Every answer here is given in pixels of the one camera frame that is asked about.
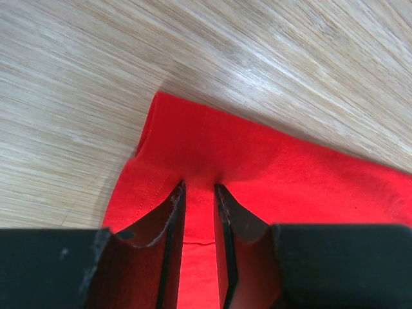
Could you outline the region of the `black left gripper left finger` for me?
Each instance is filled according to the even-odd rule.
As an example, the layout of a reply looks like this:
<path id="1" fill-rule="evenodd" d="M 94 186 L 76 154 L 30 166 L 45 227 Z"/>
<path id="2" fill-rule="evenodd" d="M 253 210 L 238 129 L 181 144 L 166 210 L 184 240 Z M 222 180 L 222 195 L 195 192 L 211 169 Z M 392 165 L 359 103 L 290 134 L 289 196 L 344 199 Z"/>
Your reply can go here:
<path id="1" fill-rule="evenodd" d="M 186 211 L 184 182 L 111 235 L 93 278 L 94 308 L 176 308 Z"/>

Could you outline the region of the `red t shirt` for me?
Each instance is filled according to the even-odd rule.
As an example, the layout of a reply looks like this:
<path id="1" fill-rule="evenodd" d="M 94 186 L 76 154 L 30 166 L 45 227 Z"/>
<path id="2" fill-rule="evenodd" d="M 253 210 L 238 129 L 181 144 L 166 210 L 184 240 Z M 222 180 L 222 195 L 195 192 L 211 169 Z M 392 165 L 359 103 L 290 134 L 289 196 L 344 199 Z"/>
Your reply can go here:
<path id="1" fill-rule="evenodd" d="M 170 94 L 151 103 L 103 224 L 118 232 L 187 188 L 179 308 L 217 308 L 213 187 L 268 222 L 411 224 L 410 175 Z"/>

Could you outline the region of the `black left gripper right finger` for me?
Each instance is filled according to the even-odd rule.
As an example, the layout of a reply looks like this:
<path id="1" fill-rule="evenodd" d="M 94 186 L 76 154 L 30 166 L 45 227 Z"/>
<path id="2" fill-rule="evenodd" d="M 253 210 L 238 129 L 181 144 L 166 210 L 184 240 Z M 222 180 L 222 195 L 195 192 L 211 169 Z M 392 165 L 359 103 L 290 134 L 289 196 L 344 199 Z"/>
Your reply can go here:
<path id="1" fill-rule="evenodd" d="M 281 274 L 270 227 L 226 186 L 214 186 L 214 234 L 221 308 L 273 308 Z"/>

